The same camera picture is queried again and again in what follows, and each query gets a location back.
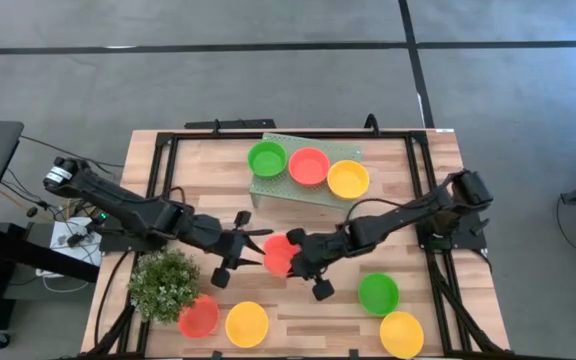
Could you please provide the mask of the white power box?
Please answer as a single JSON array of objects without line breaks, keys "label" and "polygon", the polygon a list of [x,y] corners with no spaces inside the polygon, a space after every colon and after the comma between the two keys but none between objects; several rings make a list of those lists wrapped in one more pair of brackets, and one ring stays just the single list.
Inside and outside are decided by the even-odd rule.
[{"label": "white power box", "polygon": [[[73,217],[65,222],[56,221],[49,248],[63,255],[99,266],[101,263],[100,244],[102,236],[97,232],[88,230],[91,224],[89,217]],[[81,235],[82,239],[70,246],[67,240],[73,235]]]}]

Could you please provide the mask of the green plastic mini bowl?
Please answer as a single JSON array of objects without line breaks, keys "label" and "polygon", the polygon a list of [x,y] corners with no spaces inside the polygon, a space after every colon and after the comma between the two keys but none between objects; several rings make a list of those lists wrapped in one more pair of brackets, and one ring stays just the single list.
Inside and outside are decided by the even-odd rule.
[{"label": "green plastic mini bowl", "polygon": [[370,273],[364,276],[358,287],[359,303],[369,314],[386,316],[399,305],[397,283],[387,274]]},{"label": "green plastic mini bowl", "polygon": [[281,144],[274,141],[261,141],[249,150],[247,161],[254,175],[272,178],[284,171],[288,156]]}]

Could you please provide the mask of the green perforated shelf stand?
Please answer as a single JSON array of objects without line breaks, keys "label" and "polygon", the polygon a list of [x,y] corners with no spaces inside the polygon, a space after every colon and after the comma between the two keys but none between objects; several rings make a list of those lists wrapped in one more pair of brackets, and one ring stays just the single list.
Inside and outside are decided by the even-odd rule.
[{"label": "green perforated shelf stand", "polygon": [[[314,147],[322,150],[332,164],[341,160],[362,161],[362,150],[349,142],[308,139],[278,133],[264,133],[263,141],[273,141],[282,145],[287,155],[291,156],[302,147]],[[267,196],[279,199],[293,200],[335,208],[348,208],[350,200],[338,198],[329,189],[326,182],[316,186],[302,186],[295,182],[287,169],[272,178],[252,177],[249,191],[253,196]]]}]

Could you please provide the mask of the yellow plastic mini bowl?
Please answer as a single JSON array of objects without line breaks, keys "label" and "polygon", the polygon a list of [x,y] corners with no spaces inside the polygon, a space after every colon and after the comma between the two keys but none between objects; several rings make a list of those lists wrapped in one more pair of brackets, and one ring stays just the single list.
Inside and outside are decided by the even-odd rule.
[{"label": "yellow plastic mini bowl", "polygon": [[265,309],[251,301],[235,305],[225,321],[228,339],[240,348],[259,345],[265,339],[268,328],[269,318]]},{"label": "yellow plastic mini bowl", "polygon": [[382,319],[379,337],[385,350],[400,359],[414,358],[424,345],[424,331],[420,322],[403,311],[390,313]]},{"label": "yellow plastic mini bowl", "polygon": [[368,190],[370,175],[359,162],[340,160],[329,168],[327,184],[336,197],[354,200],[360,198]]}]

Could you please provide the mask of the black aluminium table frame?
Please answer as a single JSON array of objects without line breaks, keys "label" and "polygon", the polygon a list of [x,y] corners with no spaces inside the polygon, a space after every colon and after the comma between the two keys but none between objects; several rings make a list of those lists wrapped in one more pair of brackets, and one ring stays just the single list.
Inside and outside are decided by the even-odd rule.
[{"label": "black aluminium table frame", "polygon": [[[253,203],[248,187],[252,178],[247,166],[249,149],[260,140],[258,130],[158,131],[133,133],[122,185],[138,194],[153,196],[170,188],[175,197],[185,197],[200,213],[231,224],[237,212],[252,214],[252,228],[270,228],[279,233],[293,228],[328,232],[344,219],[340,209],[265,198]],[[315,138],[349,142],[362,150],[362,163],[370,174],[367,200],[358,215],[380,214],[390,202],[406,202],[427,191],[430,184],[460,169],[462,159],[454,133],[413,130],[381,130],[374,137],[369,129],[326,131],[315,129]],[[210,357],[321,357],[347,356],[357,349],[363,357],[381,356],[380,321],[359,304],[360,279],[384,272],[397,282],[400,309],[421,323],[425,342],[423,354],[439,355],[446,345],[458,347],[460,328],[452,312],[438,317],[427,271],[427,258],[417,244],[413,227],[392,234],[368,255],[345,259],[332,265],[327,278],[334,295],[317,301],[311,284],[298,278],[271,275],[262,265],[247,265],[234,271],[225,289],[214,287],[210,278],[220,264],[215,256],[195,251],[201,266],[201,290],[213,296],[221,314],[236,304],[253,301],[269,318],[264,341],[253,348],[233,345],[223,327],[206,338],[190,339],[175,325],[147,324],[134,317],[118,346],[140,350],[149,358]]]}]

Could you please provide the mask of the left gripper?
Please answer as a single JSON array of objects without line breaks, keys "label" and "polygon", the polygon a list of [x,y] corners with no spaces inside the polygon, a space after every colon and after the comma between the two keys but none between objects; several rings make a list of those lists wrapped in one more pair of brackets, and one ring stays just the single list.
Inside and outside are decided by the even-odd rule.
[{"label": "left gripper", "polygon": [[242,229],[251,217],[249,211],[239,211],[235,217],[235,227],[224,230],[217,218],[209,215],[195,215],[192,220],[192,231],[188,243],[205,253],[218,255],[221,264],[213,271],[211,284],[225,289],[230,280],[229,269],[236,270],[240,266],[262,265],[259,261],[242,258],[245,247],[264,255],[265,252]]}]

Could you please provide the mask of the potted artificial green plant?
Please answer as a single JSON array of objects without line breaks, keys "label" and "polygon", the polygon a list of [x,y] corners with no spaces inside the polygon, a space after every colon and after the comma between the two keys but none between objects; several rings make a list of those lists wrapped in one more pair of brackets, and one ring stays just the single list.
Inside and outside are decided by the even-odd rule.
[{"label": "potted artificial green plant", "polygon": [[141,256],[128,284],[131,304],[144,321],[175,322],[199,297],[200,268],[179,250]]}]

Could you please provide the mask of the black flat bar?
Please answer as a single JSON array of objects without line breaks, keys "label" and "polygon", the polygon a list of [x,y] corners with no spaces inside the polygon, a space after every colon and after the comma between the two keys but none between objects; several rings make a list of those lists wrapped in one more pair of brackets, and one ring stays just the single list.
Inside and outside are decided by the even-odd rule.
[{"label": "black flat bar", "polygon": [[275,129],[276,123],[273,119],[236,119],[187,122],[185,129],[209,129],[219,131],[223,129]]}]

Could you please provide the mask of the orange plastic mini bowl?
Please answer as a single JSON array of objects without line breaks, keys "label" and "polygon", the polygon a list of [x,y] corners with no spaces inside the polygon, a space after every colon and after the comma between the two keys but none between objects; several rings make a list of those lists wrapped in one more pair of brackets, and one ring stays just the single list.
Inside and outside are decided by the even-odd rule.
[{"label": "orange plastic mini bowl", "polygon": [[289,242],[284,234],[272,235],[264,242],[264,267],[273,275],[287,277],[291,271],[291,259],[300,251],[298,245]]},{"label": "orange plastic mini bowl", "polygon": [[185,337],[204,338],[215,330],[218,321],[217,302],[211,296],[201,295],[192,306],[180,311],[178,329]]},{"label": "orange plastic mini bowl", "polygon": [[328,156],[318,148],[305,147],[295,151],[288,164],[291,178],[302,186],[321,184],[330,167]]}]

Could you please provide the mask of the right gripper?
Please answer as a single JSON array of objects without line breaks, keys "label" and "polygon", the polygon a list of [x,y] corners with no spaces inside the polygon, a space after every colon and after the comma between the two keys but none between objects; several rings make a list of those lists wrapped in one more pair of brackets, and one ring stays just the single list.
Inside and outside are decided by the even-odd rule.
[{"label": "right gripper", "polygon": [[341,227],[332,233],[307,234],[303,228],[292,229],[286,234],[289,242],[298,245],[300,251],[291,259],[288,278],[313,280],[312,293],[317,301],[331,297],[335,290],[322,275],[328,266],[344,257],[346,234]]}]

